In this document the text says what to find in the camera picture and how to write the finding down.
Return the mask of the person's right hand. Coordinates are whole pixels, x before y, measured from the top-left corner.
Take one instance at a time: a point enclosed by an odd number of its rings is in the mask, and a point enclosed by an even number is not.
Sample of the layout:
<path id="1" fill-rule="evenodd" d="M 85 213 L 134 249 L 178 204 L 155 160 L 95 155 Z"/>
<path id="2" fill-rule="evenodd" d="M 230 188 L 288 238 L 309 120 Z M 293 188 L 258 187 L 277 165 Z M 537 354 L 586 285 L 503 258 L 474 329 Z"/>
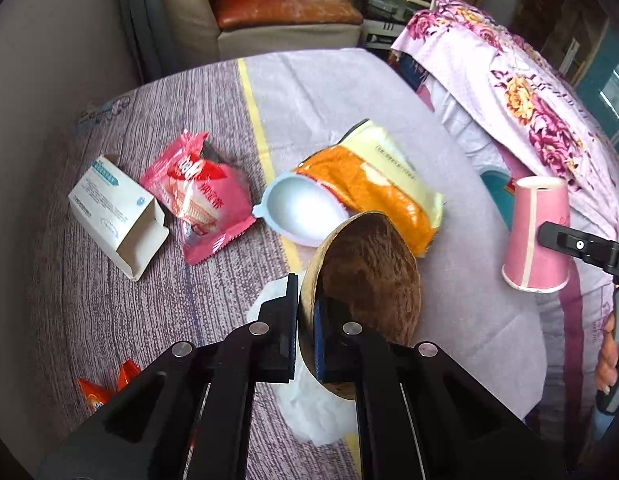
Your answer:
<path id="1" fill-rule="evenodd" d="M 616 365 L 619 362 L 619 345 L 613 337 L 614 329 L 615 316 L 611 314 L 603 329 L 603 341 L 595 371 L 596 387 L 603 394 L 609 394 L 617 382 Z"/>

